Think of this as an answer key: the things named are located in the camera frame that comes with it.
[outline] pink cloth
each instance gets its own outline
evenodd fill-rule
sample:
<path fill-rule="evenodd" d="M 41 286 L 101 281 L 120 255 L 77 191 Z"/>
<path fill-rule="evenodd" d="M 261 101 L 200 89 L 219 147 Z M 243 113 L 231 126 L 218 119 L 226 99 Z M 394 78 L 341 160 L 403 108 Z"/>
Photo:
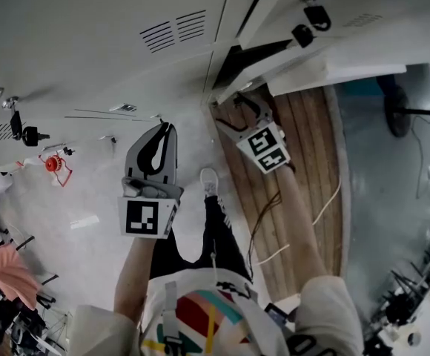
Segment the pink cloth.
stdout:
<path fill-rule="evenodd" d="M 0 289 L 8 300 L 17 297 L 31 310 L 37 306 L 37 293 L 42 289 L 12 244 L 0 246 Z"/>

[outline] equipment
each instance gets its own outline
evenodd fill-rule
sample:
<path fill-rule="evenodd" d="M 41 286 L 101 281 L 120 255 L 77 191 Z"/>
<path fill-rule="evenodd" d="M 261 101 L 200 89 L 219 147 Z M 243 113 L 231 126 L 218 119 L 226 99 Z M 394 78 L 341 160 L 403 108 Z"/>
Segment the equipment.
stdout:
<path fill-rule="evenodd" d="M 159 166 L 153 159 L 162 144 Z M 166 239 L 179 209 L 183 188 L 176 186 L 177 132 L 162 122 L 150 129 L 128 151 L 124 196 L 118 199 L 121 232 L 128 236 Z"/>
<path fill-rule="evenodd" d="M 291 158 L 284 146 L 280 130 L 271 115 L 271 109 L 264 102 L 253 102 L 238 93 L 235 102 L 245 103 L 256 115 L 256 126 L 236 128 L 222 119 L 216 120 L 216 126 L 232 139 L 258 168 L 267 174 L 288 163 Z"/>

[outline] ceiling vent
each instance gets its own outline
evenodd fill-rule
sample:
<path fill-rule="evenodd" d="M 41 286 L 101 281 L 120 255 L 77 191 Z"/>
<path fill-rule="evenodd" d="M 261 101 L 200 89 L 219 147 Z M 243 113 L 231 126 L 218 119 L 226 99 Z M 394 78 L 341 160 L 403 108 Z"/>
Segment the ceiling vent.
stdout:
<path fill-rule="evenodd" d="M 205 30 L 205 12 L 199 10 L 185 16 L 177 17 L 177 35 L 181 42 L 203 36 Z"/>
<path fill-rule="evenodd" d="M 169 21 L 143 30 L 142 40 L 152 53 L 175 44 L 171 23 Z"/>
<path fill-rule="evenodd" d="M 0 124 L 0 141 L 4 141 L 5 139 L 12 139 L 13 138 L 13 132 L 10 128 L 10 123 L 5 122 L 4 124 Z"/>
<path fill-rule="evenodd" d="M 382 18 L 383 16 L 380 15 L 371 15 L 370 13 L 363 13 L 344 24 L 343 27 L 365 27 L 366 25 L 373 24 L 374 22 L 377 22 Z"/>

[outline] person's foot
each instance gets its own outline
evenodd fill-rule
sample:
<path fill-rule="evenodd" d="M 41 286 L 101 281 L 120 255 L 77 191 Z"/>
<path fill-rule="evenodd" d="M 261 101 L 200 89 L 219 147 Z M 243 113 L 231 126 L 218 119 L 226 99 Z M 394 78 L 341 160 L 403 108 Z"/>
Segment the person's foot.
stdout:
<path fill-rule="evenodd" d="M 200 171 L 200 183 L 202 183 L 205 197 L 215 197 L 218 195 L 218 176 L 212 168 L 203 168 Z"/>

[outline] red object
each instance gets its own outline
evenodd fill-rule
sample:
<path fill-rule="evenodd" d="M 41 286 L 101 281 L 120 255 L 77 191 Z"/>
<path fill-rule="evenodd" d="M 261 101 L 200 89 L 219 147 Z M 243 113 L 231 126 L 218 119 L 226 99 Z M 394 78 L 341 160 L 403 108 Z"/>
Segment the red object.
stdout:
<path fill-rule="evenodd" d="M 60 183 L 60 186 L 65 187 L 68 180 L 70 179 L 70 176 L 73 173 L 73 170 L 68 168 L 65 160 L 61 158 L 58 153 L 55 153 L 53 156 L 50 156 L 49 158 L 47 158 L 47 161 L 44 161 L 40 156 L 39 158 L 45 164 L 45 168 L 47 169 L 47 171 L 49 171 L 50 173 L 54 173 L 56 175 L 57 181 Z M 65 178 L 64 182 L 60 180 L 59 175 L 57 174 L 57 171 L 60 171 L 63 165 L 68 170 L 68 175 L 67 175 L 67 178 Z"/>

